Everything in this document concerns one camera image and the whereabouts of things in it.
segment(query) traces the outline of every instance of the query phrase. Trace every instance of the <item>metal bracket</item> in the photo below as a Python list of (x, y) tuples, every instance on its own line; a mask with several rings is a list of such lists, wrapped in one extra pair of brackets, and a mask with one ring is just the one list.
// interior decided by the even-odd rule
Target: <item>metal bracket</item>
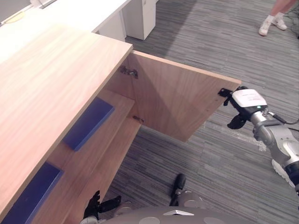
[(137, 70), (133, 69), (133, 70), (129, 70), (127, 69), (126, 66), (122, 65), (120, 67), (120, 72), (129, 76), (133, 76), (134, 78), (138, 79), (138, 72)]
[(224, 103), (223, 103), (223, 105), (224, 106), (227, 106), (228, 105), (228, 102), (229, 102), (229, 100), (230, 100), (230, 98), (232, 97), (232, 93), (233, 93), (233, 91), (231, 91), (231, 90), (228, 90), (228, 89), (225, 89), (225, 88), (222, 88), (219, 92), (218, 92), (218, 94), (220, 95), (220, 96), (222, 96), (222, 97), (227, 97), (227, 99), (224, 101)]
[(218, 94), (219, 94), (220, 96), (222, 96), (222, 97), (230, 97), (232, 93), (233, 93), (233, 91), (228, 90), (228, 89), (225, 89), (225, 88), (222, 88), (222, 89), (218, 92)]
[(133, 119), (139, 121), (140, 123), (144, 123), (144, 120), (141, 119), (141, 118), (139, 118), (139, 117), (137, 117), (137, 116), (133, 116)]

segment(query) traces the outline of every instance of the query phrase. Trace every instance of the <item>cabinet shelf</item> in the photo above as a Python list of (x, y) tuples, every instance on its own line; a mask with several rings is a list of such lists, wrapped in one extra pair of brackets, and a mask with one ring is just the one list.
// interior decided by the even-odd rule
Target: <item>cabinet shelf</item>
[(102, 90), (98, 97), (112, 105), (114, 112), (80, 151), (72, 152), (61, 143), (49, 157), (48, 162), (61, 168), (64, 175), (41, 206), (33, 224), (62, 223), (67, 218), (72, 205), (89, 182), (101, 158), (106, 155), (105, 151), (134, 105), (133, 100), (107, 90)]
[(86, 203), (97, 190), (100, 190), (100, 196), (104, 198), (140, 126), (141, 124), (132, 118), (124, 120), (90, 176), (88, 183), (74, 203), (64, 224), (74, 224), (81, 221)]

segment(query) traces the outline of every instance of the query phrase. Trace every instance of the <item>person's leg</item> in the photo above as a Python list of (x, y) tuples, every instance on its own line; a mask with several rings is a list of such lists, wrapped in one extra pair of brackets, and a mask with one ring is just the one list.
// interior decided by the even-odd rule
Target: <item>person's leg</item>
[(291, 9), (291, 7), (295, 4), (296, 1), (297, 0), (290, 0), (290, 2), (288, 4), (286, 4), (286, 6), (282, 10), (280, 10), (279, 12), (281, 12), (281, 13), (288, 12)]
[(276, 14), (272, 23), (276, 25), (281, 30), (286, 30), (287, 26), (283, 20), (283, 17), (287, 11), (295, 4), (296, 0), (290, 0), (289, 3), (285, 5), (285, 7)]
[(291, 1), (292, 0), (277, 0), (270, 12), (270, 15), (276, 16), (277, 13), (282, 12), (282, 10), (289, 5)]
[(272, 24), (272, 21), (274, 20), (274, 17), (282, 11), (289, 3), (290, 1), (293, 0), (277, 0), (276, 3), (274, 4), (270, 14), (268, 17), (264, 20), (262, 23), (258, 33), (261, 36), (266, 36), (269, 30), (270, 25)]

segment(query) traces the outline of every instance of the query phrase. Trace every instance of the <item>cable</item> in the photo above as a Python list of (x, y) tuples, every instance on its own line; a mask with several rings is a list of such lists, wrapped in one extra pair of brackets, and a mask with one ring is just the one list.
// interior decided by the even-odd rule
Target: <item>cable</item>
[(291, 128), (291, 127), (289, 127), (289, 129), (290, 129), (290, 130), (293, 130), (293, 131), (296, 131), (296, 132), (299, 132), (299, 130), (298, 130), (298, 129), (295, 129), (295, 128)]
[(299, 122), (299, 119), (298, 120), (296, 120), (295, 122), (293, 122), (293, 123), (289, 123), (289, 122), (286, 122), (286, 124), (287, 125), (295, 125), (295, 124), (297, 124)]
[(287, 122), (285, 119), (281, 118), (278, 114), (273, 113), (272, 111), (268, 112), (273, 118), (275, 118), (276, 120), (279, 120), (281, 123), (283, 124), (287, 124), (287, 125), (295, 125), (299, 122), (299, 119), (296, 120), (295, 122)]
[(38, 0), (39, 3), (42, 5), (43, 9), (45, 8), (45, 6), (43, 5), (43, 3), (41, 2), (41, 0)]

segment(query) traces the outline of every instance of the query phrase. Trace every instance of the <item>open cabinet door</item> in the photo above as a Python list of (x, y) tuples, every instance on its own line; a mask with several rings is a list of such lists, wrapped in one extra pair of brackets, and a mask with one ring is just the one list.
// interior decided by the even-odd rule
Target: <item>open cabinet door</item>
[(144, 125), (187, 141), (224, 102), (221, 88), (234, 91), (241, 81), (202, 69), (133, 51), (127, 57), (131, 70), (137, 117)]

